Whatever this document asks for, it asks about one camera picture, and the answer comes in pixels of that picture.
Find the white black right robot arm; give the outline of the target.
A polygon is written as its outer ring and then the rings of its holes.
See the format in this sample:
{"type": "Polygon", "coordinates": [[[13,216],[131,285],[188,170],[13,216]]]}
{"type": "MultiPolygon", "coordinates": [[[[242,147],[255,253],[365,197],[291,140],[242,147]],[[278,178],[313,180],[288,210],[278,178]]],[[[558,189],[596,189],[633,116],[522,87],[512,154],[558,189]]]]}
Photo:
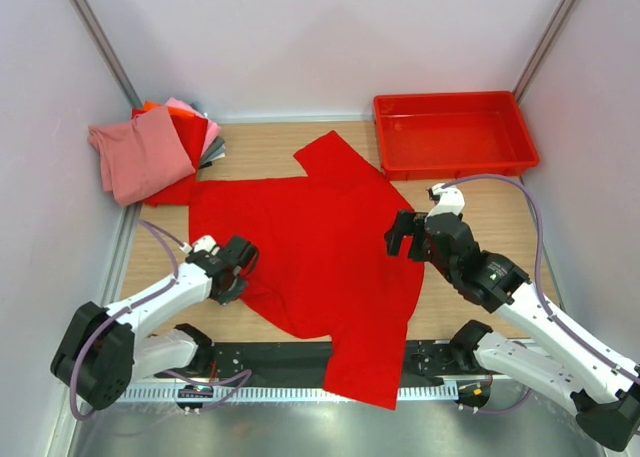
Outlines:
{"type": "Polygon", "coordinates": [[[396,256],[430,263],[467,301],[523,330],[539,352],[511,344],[477,321],[452,338],[459,371],[479,367],[509,376],[563,407],[601,446],[622,452],[639,430],[639,366],[605,345],[540,293],[508,257],[483,250],[454,213],[397,213],[385,234],[396,256]]]}

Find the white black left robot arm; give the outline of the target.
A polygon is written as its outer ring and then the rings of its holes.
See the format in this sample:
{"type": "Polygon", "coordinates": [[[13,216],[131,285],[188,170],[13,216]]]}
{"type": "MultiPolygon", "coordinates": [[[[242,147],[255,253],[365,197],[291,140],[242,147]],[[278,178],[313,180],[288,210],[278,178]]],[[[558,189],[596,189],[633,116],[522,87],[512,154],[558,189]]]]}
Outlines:
{"type": "Polygon", "coordinates": [[[224,245],[205,235],[183,251],[184,261],[174,261],[169,275],[147,289],[106,307],[87,302],[74,313],[50,371],[68,386],[76,419],[86,417],[80,403],[104,410],[133,382],[172,372],[199,377],[212,366],[214,344],[202,331],[190,324],[156,331],[195,304],[238,299],[260,252],[239,235],[224,245]]]}

